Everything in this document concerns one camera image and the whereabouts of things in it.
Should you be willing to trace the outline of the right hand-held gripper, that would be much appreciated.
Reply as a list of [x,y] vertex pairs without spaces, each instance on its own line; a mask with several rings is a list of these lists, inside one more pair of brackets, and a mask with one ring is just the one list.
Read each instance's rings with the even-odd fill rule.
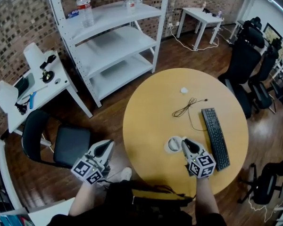
[[192,142],[190,139],[182,140],[182,151],[187,161],[187,171],[190,177],[207,178],[213,174],[216,162],[213,156],[203,146]]

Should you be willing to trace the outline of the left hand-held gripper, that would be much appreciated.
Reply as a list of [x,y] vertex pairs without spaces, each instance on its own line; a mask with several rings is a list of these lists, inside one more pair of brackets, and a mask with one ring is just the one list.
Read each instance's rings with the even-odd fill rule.
[[82,182],[93,185],[107,178],[110,172],[109,161],[112,157],[115,142],[111,139],[99,141],[89,148],[73,165],[71,172]]

